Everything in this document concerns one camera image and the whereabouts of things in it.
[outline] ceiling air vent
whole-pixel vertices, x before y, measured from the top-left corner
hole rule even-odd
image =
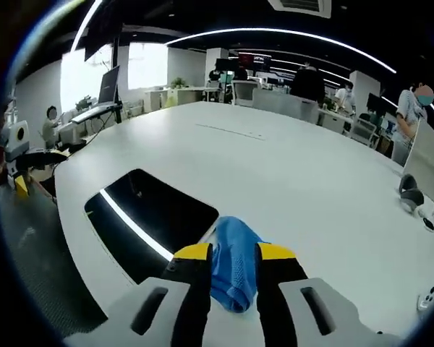
[[[332,0],[268,0],[276,11],[299,12],[331,18]]]

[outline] ceiling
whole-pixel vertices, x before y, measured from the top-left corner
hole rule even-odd
[[[270,54],[273,59],[297,63],[309,60],[320,69],[344,77],[358,69],[379,80],[384,95],[394,103],[397,102],[401,89],[408,87],[414,78],[425,79],[434,89],[434,0],[425,1],[425,6],[410,6],[405,0],[331,1],[329,19],[277,12],[268,0],[219,0],[212,3],[203,0],[115,0],[112,4],[115,18],[125,25],[142,30],[141,33],[123,32],[122,44],[128,44],[131,40],[164,43],[180,37],[173,33],[151,33],[145,27],[175,30],[182,35],[233,27],[296,30],[358,48],[386,63],[397,74],[332,43],[283,33],[224,33],[185,40],[172,46],[199,49],[224,47],[251,52],[256,52],[252,49],[259,49],[262,50],[259,52]],[[41,52],[35,55],[34,61],[27,68],[27,74],[42,64],[59,59],[62,52],[69,50],[72,40],[61,41],[59,38],[77,31],[91,4],[92,1],[86,1],[59,23],[43,42]],[[295,65],[285,63],[273,63],[273,66],[297,69]],[[335,82],[341,81],[332,75],[328,77]]]

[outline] black headset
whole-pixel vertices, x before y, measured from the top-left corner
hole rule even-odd
[[[425,196],[418,189],[417,180],[410,174],[404,175],[399,185],[400,200],[407,205],[411,212],[425,203]]]

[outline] black tablet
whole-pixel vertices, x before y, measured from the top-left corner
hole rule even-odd
[[[137,169],[102,189],[85,212],[107,250],[136,282],[161,277],[172,255],[205,239],[218,211]]]

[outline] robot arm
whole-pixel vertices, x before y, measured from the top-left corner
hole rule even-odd
[[[267,347],[397,346],[375,333],[357,308],[319,278],[307,278],[294,253],[257,244],[258,311]],[[163,278],[148,278],[113,304],[109,318],[69,346],[201,347],[210,311],[212,244],[178,251]]]
[[[1,144],[4,146],[8,183],[21,197],[29,195],[25,180],[29,168],[60,163],[68,156],[58,150],[30,149],[26,121],[6,125],[1,131]]]

